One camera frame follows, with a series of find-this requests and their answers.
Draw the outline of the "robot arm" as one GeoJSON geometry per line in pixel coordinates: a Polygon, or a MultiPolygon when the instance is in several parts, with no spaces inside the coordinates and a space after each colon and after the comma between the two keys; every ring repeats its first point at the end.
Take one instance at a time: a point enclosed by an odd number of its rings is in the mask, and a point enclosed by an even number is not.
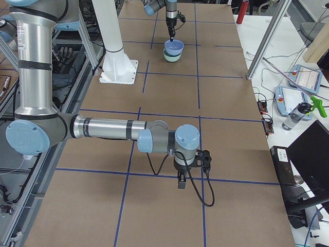
{"type": "Polygon", "coordinates": [[[151,0],[142,1],[144,11],[148,16],[152,16],[161,8],[166,9],[166,24],[169,32],[170,41],[175,38],[175,26],[177,25],[178,11],[177,1],[175,0],[151,0]]]}

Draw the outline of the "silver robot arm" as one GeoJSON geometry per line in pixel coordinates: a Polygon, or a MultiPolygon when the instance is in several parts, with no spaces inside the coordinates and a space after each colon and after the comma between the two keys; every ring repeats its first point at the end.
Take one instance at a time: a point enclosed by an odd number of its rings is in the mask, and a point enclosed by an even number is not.
{"type": "Polygon", "coordinates": [[[77,30],[82,22],[78,1],[10,1],[17,25],[20,106],[6,129],[8,144],[18,153],[37,155],[70,138],[133,140],[144,153],[174,157],[178,188],[197,166],[199,131],[182,125],[169,130],[163,121],[86,118],[65,114],[52,105],[52,32],[77,30]]]}

